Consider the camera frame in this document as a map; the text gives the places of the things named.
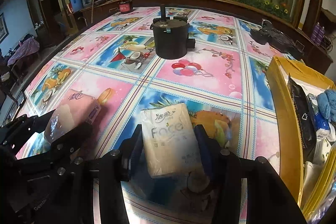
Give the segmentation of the white towel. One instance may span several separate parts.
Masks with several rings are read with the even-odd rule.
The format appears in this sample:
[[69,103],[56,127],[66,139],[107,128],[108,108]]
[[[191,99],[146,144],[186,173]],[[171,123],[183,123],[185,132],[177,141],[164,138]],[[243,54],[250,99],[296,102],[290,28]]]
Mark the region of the white towel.
[[304,177],[303,177],[303,194],[301,205],[307,202],[309,196],[311,195],[315,184],[322,172],[323,166],[327,161],[331,149],[331,144],[327,139],[323,139],[317,142],[315,146],[315,152],[313,156],[313,161],[307,161],[304,167]]

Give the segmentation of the black star-shaped device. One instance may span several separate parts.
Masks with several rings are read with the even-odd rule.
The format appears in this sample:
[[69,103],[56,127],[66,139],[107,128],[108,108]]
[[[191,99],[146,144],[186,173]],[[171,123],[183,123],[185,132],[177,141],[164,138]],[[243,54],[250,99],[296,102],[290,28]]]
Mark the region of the black star-shaped device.
[[250,36],[255,42],[261,45],[268,43],[281,53],[292,55],[298,61],[303,58],[304,45],[299,41],[294,42],[288,35],[274,28],[269,20],[263,19],[259,30],[250,29]]

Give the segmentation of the colourful printed tablecloth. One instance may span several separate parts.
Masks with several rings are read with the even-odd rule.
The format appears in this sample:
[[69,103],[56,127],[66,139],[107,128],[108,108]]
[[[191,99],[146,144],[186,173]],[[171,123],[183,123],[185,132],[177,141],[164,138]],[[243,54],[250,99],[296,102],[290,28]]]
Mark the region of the colourful printed tablecloth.
[[[165,60],[155,53],[150,25],[159,7],[139,7],[108,16],[85,30],[47,61],[24,91],[18,115],[42,115],[58,107],[70,91],[100,101],[90,139],[78,152],[102,157],[131,137],[141,112],[183,103],[193,126],[238,157],[263,156],[280,171],[280,140],[273,97],[266,77],[272,57],[289,57],[250,31],[260,24],[219,12],[167,7],[166,16],[187,16],[195,48]],[[242,179],[238,212],[216,210],[231,191],[227,178],[215,181],[203,170],[151,178],[145,153],[130,182],[122,182],[129,223],[246,223],[247,179]]]

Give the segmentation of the blue tissue pack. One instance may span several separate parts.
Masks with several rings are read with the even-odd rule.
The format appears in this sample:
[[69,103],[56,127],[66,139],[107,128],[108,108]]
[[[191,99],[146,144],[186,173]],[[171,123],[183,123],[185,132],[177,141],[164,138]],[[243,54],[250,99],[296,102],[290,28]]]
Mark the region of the blue tissue pack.
[[326,120],[318,107],[317,97],[311,93],[307,95],[314,115],[314,128],[316,131],[317,139],[327,139],[329,142],[335,142],[335,127]]

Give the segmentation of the purple spray can pair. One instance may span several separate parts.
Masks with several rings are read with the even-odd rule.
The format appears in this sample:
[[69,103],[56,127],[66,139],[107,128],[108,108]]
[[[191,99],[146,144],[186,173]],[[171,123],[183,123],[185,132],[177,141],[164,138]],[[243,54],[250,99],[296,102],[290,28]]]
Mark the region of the purple spray can pair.
[[319,24],[319,22],[314,26],[313,32],[311,34],[311,41],[316,44],[320,45],[325,37],[325,28]]

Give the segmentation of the small red box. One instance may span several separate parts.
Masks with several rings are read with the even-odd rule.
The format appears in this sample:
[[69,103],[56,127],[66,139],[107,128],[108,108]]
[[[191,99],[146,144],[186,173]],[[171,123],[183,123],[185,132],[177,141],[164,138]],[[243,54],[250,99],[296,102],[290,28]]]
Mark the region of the small red box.
[[119,12],[122,14],[128,14],[133,11],[132,1],[120,1],[118,4]]

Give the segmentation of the yellow taped foam box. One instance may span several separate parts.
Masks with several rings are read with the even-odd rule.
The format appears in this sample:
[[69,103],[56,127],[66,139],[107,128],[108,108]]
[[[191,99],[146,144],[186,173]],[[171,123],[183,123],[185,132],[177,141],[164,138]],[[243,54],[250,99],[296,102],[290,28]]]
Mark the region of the yellow taped foam box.
[[[266,76],[273,97],[280,134],[280,177],[299,206],[299,212],[303,214],[304,206],[301,205],[301,201],[304,167],[307,161],[313,161],[315,146],[320,140],[316,135],[314,148],[307,152],[303,150],[298,120],[287,86],[288,78],[290,76],[303,88],[306,97],[309,93],[317,97],[327,89],[335,90],[335,84],[299,61],[277,56],[272,58]],[[308,97],[307,101],[314,124],[314,113]],[[335,223],[335,200],[319,223]]]

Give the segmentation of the light blue knitted cloth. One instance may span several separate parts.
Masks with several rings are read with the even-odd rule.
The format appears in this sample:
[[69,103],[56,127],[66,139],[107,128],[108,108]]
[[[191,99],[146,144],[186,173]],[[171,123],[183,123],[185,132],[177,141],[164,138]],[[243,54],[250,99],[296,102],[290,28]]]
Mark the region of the light blue knitted cloth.
[[329,122],[336,122],[336,92],[327,89],[317,96],[319,112]]

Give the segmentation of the black snack bag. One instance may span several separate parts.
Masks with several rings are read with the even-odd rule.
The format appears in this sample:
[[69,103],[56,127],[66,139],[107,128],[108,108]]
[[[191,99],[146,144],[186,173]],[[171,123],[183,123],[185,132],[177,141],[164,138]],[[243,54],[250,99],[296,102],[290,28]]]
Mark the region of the black snack bag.
[[306,152],[311,151],[316,144],[316,134],[306,94],[303,88],[290,76],[287,86],[298,120],[303,150]]

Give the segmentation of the blue white Vinda bag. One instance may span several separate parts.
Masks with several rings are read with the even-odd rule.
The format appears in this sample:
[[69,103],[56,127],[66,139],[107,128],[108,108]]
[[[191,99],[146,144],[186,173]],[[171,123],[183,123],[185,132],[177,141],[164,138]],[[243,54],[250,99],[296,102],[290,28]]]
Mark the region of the blue white Vinda bag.
[[336,188],[336,182],[333,182],[329,194],[322,201],[322,203],[318,206],[317,210],[315,210],[315,212],[312,214],[309,223],[312,223],[312,224],[319,223],[320,220],[324,217],[329,207],[335,200],[335,188]]

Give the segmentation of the black cylindrical motor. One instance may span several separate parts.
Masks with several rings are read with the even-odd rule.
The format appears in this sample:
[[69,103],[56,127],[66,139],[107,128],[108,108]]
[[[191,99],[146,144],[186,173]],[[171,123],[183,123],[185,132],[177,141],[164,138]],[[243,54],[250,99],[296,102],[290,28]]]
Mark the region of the black cylindrical motor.
[[154,18],[150,29],[153,31],[155,52],[166,60],[175,60],[185,56],[195,48],[195,39],[189,38],[187,16],[166,16],[165,5],[160,6],[161,16]]

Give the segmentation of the blue water jug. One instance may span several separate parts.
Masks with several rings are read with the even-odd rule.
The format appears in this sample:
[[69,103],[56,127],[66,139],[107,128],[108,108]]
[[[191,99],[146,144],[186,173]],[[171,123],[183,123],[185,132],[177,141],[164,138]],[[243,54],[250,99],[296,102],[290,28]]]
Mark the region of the blue water jug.
[[74,12],[78,12],[83,8],[81,0],[70,0],[70,3]]

